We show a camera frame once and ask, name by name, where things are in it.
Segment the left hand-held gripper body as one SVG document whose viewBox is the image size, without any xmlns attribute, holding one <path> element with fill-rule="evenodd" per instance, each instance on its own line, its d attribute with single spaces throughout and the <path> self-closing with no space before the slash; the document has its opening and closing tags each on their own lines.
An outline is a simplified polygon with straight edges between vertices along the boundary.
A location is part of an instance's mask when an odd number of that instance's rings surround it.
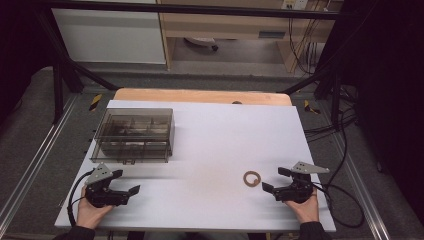
<svg viewBox="0 0 424 240">
<path fill-rule="evenodd" d="M 85 198 L 91 205 L 101 208 L 107 205 L 126 205 L 130 196 L 128 191 L 115 191 L 110 189 L 113 179 L 111 171 L 104 163 L 100 163 L 93 169 L 85 182 Z"/>
</svg>

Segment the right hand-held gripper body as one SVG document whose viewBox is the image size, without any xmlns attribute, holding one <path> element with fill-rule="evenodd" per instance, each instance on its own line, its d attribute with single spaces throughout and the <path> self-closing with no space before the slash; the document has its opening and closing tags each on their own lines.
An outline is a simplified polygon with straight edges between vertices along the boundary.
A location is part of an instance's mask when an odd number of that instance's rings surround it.
<svg viewBox="0 0 424 240">
<path fill-rule="evenodd" d="M 297 162 L 291 169 L 292 183 L 286 187 L 274 188 L 273 196 L 277 201 L 305 202 L 313 192 L 312 174 L 329 173 L 328 168 L 305 162 Z"/>
</svg>

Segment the person's right hand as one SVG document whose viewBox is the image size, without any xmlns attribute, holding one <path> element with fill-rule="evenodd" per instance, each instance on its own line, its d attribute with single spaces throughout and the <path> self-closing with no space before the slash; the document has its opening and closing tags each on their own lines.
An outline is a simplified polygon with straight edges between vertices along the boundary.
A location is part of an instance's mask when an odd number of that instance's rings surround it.
<svg viewBox="0 0 424 240">
<path fill-rule="evenodd" d="M 311 196 L 305 202 L 285 201 L 285 204 L 295 213 L 300 224 L 320 221 L 316 188 L 313 189 Z"/>
</svg>

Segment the person's left hand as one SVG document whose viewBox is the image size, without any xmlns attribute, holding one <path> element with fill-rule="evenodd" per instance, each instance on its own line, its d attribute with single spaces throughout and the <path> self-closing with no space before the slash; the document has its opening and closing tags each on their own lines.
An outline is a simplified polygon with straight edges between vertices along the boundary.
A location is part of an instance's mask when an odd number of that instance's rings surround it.
<svg viewBox="0 0 424 240">
<path fill-rule="evenodd" d="M 90 204 L 85 198 L 86 188 L 81 189 L 82 199 L 78 203 L 78 214 L 76 219 L 76 225 L 87 229 L 95 230 L 102 219 L 112 211 L 113 206 L 107 205 L 101 208 L 97 208 Z"/>
</svg>

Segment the tinted plastic drawer organizer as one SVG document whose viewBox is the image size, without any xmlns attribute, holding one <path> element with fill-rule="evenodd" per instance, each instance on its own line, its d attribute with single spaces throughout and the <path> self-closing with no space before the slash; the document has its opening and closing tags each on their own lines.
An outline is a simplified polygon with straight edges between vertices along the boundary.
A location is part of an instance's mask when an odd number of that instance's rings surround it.
<svg viewBox="0 0 424 240">
<path fill-rule="evenodd" d="M 108 108 L 94 136 L 93 162 L 167 163 L 173 154 L 171 108 Z"/>
</svg>

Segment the yellow black floor tape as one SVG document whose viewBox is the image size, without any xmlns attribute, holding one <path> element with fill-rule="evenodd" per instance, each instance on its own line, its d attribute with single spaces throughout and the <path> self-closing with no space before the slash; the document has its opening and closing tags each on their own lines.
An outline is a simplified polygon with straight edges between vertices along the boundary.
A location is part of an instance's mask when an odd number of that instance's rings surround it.
<svg viewBox="0 0 424 240">
<path fill-rule="evenodd" d="M 312 112 L 314 114 L 321 114 L 321 111 L 319 109 L 314 109 L 311 107 L 308 100 L 304 100 L 304 110 L 306 112 Z"/>
<path fill-rule="evenodd" d="M 96 109 L 98 103 L 100 102 L 101 98 L 102 98 L 102 94 L 97 94 L 93 98 L 93 100 L 92 100 L 92 102 L 90 104 L 90 107 L 89 107 L 89 111 L 95 111 L 95 109 Z"/>
</svg>

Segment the black metal stand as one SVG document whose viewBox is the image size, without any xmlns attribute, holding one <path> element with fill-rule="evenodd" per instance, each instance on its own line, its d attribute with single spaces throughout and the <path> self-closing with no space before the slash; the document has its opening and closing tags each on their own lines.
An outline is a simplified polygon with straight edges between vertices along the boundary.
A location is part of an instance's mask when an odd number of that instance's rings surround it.
<svg viewBox="0 0 424 240">
<path fill-rule="evenodd" d="M 301 80 L 299 83 L 282 90 L 281 93 L 291 95 L 316 81 L 318 81 L 318 86 L 314 91 L 314 96 L 317 100 L 325 99 L 328 95 L 331 96 L 330 122 L 339 131 L 341 129 L 341 123 L 339 122 L 341 80 L 340 71 L 336 67 L 323 67 L 305 80 Z"/>
<path fill-rule="evenodd" d="M 44 48 L 52 60 L 55 101 L 54 124 L 58 123 L 64 115 L 63 84 L 66 84 L 72 93 L 81 93 L 84 85 L 80 75 L 83 75 L 108 90 L 119 89 L 118 86 L 95 75 L 69 56 L 50 9 L 46 7 L 35 8 L 33 14 L 39 25 L 41 35 L 44 37 Z"/>
</svg>

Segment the black curtain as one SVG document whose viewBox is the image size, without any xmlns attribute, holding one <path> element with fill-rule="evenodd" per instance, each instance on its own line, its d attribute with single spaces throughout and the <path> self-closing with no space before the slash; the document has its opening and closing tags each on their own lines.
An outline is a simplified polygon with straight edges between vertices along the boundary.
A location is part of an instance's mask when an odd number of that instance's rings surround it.
<svg viewBox="0 0 424 240">
<path fill-rule="evenodd" d="M 31 0 L 0 0 L 0 125 L 40 69 L 51 61 L 29 8 Z"/>
<path fill-rule="evenodd" d="M 358 16 L 333 28 L 346 46 L 342 82 L 377 159 L 424 222 L 424 0 L 344 0 Z"/>
</svg>

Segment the white cabinet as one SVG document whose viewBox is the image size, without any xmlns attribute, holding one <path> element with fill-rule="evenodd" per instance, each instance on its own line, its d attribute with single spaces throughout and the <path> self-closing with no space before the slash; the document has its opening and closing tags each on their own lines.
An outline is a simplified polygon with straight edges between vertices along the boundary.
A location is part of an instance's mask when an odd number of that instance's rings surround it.
<svg viewBox="0 0 424 240">
<path fill-rule="evenodd" d="M 157 14 L 66 9 L 53 14 L 75 61 L 165 63 Z"/>
</svg>

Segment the office chair base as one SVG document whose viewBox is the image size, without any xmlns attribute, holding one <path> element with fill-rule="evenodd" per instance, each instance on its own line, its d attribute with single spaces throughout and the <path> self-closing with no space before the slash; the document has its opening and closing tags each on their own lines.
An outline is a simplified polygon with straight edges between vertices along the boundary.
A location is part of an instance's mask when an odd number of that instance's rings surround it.
<svg viewBox="0 0 424 240">
<path fill-rule="evenodd" d="M 216 41 L 213 38 L 186 37 L 185 40 L 197 46 L 210 47 L 213 51 L 217 51 L 219 49 L 219 47 L 216 44 Z"/>
</svg>

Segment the light wooden desk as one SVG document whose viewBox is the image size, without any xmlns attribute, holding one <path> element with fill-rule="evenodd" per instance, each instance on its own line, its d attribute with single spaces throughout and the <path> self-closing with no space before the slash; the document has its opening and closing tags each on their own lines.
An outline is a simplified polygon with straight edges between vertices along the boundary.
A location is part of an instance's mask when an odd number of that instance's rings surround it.
<svg viewBox="0 0 424 240">
<path fill-rule="evenodd" d="M 156 0 L 159 4 L 282 9 L 283 0 Z M 308 0 L 305 10 L 326 11 L 341 5 L 332 0 Z M 326 43 L 332 20 L 161 13 L 162 33 L 171 38 L 264 39 L 277 43 L 286 70 L 292 72 L 310 43 Z"/>
</svg>

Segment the white power strip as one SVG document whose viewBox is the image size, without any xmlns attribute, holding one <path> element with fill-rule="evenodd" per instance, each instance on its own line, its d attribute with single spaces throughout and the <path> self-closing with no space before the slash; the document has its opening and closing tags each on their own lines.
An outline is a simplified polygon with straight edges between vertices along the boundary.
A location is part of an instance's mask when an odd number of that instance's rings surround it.
<svg viewBox="0 0 424 240">
<path fill-rule="evenodd" d="M 308 0 L 283 0 L 282 9 L 305 10 Z"/>
</svg>

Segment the aluminium floor rail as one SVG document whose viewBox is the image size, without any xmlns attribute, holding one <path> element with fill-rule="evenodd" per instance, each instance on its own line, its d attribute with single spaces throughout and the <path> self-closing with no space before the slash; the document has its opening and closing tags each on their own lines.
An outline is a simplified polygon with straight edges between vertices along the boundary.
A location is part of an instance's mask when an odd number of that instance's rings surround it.
<svg viewBox="0 0 424 240">
<path fill-rule="evenodd" d="M 65 104 L 63 115 L 59 118 L 58 122 L 53 124 L 49 129 L 49 132 L 32 158 L 17 186 L 7 200 L 5 206 L 0 211 L 0 225 L 5 225 L 7 222 L 10 222 L 13 219 L 35 177 L 44 164 L 45 159 L 49 155 L 54 143 L 56 142 L 56 139 L 58 138 L 70 114 L 72 113 L 78 97 L 78 94 L 72 94 L 69 97 Z"/>
<path fill-rule="evenodd" d="M 390 234 L 377 210 L 370 192 L 368 191 L 365 182 L 362 180 L 358 172 L 353 158 L 348 153 L 347 140 L 341 132 L 334 134 L 334 142 L 344 161 L 343 166 L 346 169 L 347 176 L 354 189 L 356 197 L 364 210 L 365 219 L 374 236 L 375 240 L 390 240 Z"/>
</svg>

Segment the black metal frame bar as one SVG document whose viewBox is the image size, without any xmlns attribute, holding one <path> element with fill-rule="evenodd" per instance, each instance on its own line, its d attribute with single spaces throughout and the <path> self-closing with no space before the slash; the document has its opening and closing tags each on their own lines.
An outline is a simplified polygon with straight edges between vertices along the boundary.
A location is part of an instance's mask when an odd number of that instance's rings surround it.
<svg viewBox="0 0 424 240">
<path fill-rule="evenodd" d="M 147 4 L 102 1 L 36 0 L 36 4 L 56 9 L 173 13 L 223 16 L 250 16 L 291 19 L 338 20 L 353 17 L 351 13 L 306 10 L 277 10 L 245 7 L 199 6 L 176 4 Z"/>
</svg>

